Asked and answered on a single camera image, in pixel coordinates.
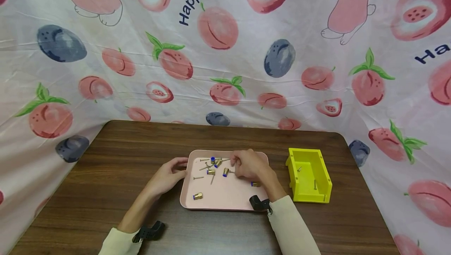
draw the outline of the right hand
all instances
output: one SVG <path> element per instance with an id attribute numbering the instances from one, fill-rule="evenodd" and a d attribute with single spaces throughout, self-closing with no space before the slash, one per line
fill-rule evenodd
<path id="1" fill-rule="evenodd" d="M 231 165 L 235 166 L 235 175 L 253 181 L 261 181 L 261 177 L 271 170 L 268 163 L 262 160 L 252 149 L 232 152 Z"/>

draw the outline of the pink tray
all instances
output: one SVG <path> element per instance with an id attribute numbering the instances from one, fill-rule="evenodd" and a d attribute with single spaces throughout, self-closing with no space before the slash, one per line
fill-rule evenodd
<path id="1" fill-rule="evenodd" d="M 256 152 L 263 160 L 268 162 L 268 157 L 263 152 Z M 210 185 L 212 175 L 207 175 L 207 169 L 199 171 L 205 167 L 205 162 L 211 165 L 210 161 L 200 161 L 200 159 L 210 158 L 230 158 L 231 151 L 211 151 L 195 150 L 190 153 L 187 175 L 183 181 L 182 193 L 180 194 L 180 204 L 187 209 L 202 210 L 243 210 L 253 211 L 249 198 L 258 195 L 260 200 L 267 199 L 268 196 L 263 187 L 251 186 L 251 182 L 239 179 L 234 173 L 229 173 L 223 177 L 224 168 L 232 171 L 230 160 L 224 161 L 219 168 L 211 167 L 216 170 L 213 184 Z M 204 177 L 193 180 L 193 177 Z M 202 199 L 194 200 L 193 195 L 202 192 Z"/>

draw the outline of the left hand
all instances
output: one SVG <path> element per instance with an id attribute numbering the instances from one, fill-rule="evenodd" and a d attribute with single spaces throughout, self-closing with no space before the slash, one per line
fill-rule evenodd
<path id="1" fill-rule="evenodd" d="M 147 183 L 144 189 L 146 194 L 149 197 L 160 197 L 172 189 L 178 181 L 186 176 L 185 169 L 178 170 L 177 168 L 186 168 L 187 163 L 187 157 L 176 157 L 164 163 Z"/>

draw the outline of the forearm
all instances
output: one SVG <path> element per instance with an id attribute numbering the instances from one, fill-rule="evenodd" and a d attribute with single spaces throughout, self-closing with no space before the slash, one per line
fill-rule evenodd
<path id="1" fill-rule="evenodd" d="M 158 199 L 155 195 L 149 195 L 143 190 L 133 202 L 130 209 L 125 213 L 117 229 L 125 233 L 134 233 L 140 229 L 149 213 L 150 208 Z"/>
<path id="2" fill-rule="evenodd" d="M 287 193 L 277 179 L 276 173 L 271 168 L 268 167 L 259 172 L 258 175 L 270 202 L 276 202 L 284 196 L 287 196 Z"/>

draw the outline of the green leaf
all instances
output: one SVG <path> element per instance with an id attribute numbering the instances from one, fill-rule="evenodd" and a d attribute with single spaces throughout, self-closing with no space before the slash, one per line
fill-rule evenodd
<path id="1" fill-rule="evenodd" d="M 244 96 L 244 97 L 246 97 L 246 92 L 244 91 L 244 89 L 240 86 L 240 85 L 234 85 L 235 86 L 235 88 L 237 88 L 239 91 L 240 91 L 240 93 Z"/>
<path id="2" fill-rule="evenodd" d="M 211 78 L 213 82 L 217 83 L 228 83 L 229 85 L 233 85 L 233 83 L 228 79 L 222 79 L 222 78 Z"/>
<path id="3" fill-rule="evenodd" d="M 233 85 L 239 85 L 241 82 L 243 82 L 243 77 L 237 76 L 232 78 L 232 84 Z"/>
<path id="4" fill-rule="evenodd" d="M 391 119 L 390 119 L 390 130 L 392 133 L 395 134 L 395 136 L 399 139 L 399 141 L 404 144 L 404 139 L 402 137 L 401 131 L 399 130 L 399 128 L 395 126 L 394 122 Z"/>
<path id="5" fill-rule="evenodd" d="M 148 32 L 146 32 L 147 38 L 149 39 L 149 41 L 155 46 L 155 47 L 159 47 L 161 49 L 163 49 L 161 42 L 155 38 L 154 36 L 152 36 L 151 34 L 149 34 Z"/>
<path id="6" fill-rule="evenodd" d="M 359 73 L 360 71 L 363 71 L 363 70 L 368 70 L 368 66 L 366 65 L 366 63 L 362 63 L 362 64 L 357 65 L 356 67 L 352 68 L 351 71 L 349 71 L 348 76 Z"/>
<path id="7" fill-rule="evenodd" d="M 29 103 L 27 103 L 26 106 L 24 106 L 16 115 L 14 115 L 14 117 L 20 117 L 23 115 L 26 115 L 30 112 L 33 111 L 33 109 L 35 109 L 36 107 L 38 107 L 39 105 L 45 103 L 45 101 L 42 100 L 32 100 Z"/>
<path id="8" fill-rule="evenodd" d="M 410 165 L 413 165 L 415 163 L 415 158 L 413 157 L 413 152 L 410 147 L 404 146 L 404 150 L 406 151 L 407 158 L 409 158 Z"/>
<path id="9" fill-rule="evenodd" d="M 371 66 L 374 64 L 374 54 L 371 51 L 371 48 L 368 48 L 367 54 L 365 56 L 366 63 L 368 67 L 371 69 Z"/>
<path id="10" fill-rule="evenodd" d="M 369 70 L 373 70 L 374 72 L 376 72 L 377 74 L 379 74 L 380 77 L 382 77 L 383 79 L 386 80 L 394 80 L 395 77 L 390 76 L 389 74 L 387 74 L 381 67 L 373 65 L 369 68 Z"/>
<path id="11" fill-rule="evenodd" d="M 40 100 L 47 100 L 50 97 L 49 90 L 42 85 L 42 83 L 39 83 L 38 88 L 36 89 L 36 96 Z"/>
<path id="12" fill-rule="evenodd" d="M 421 149 L 421 147 L 423 145 L 427 145 L 427 143 L 422 140 L 415 139 L 414 137 L 407 137 L 406 139 L 404 139 L 404 145 L 408 146 L 411 149 Z"/>
<path id="13" fill-rule="evenodd" d="M 185 46 L 184 45 L 170 44 L 170 43 L 165 42 L 161 47 L 163 49 L 181 50 Z"/>
<path id="14" fill-rule="evenodd" d="M 70 104 L 69 101 L 65 100 L 64 98 L 54 98 L 54 97 L 50 97 L 46 102 Z"/>
<path id="15" fill-rule="evenodd" d="M 153 48 L 152 56 L 153 56 L 154 61 L 157 61 L 157 60 L 158 60 L 158 56 L 160 56 L 160 53 L 161 53 L 162 51 L 163 51 L 163 50 L 162 50 L 161 48 L 157 47 L 157 46 L 155 46 L 155 47 Z"/>

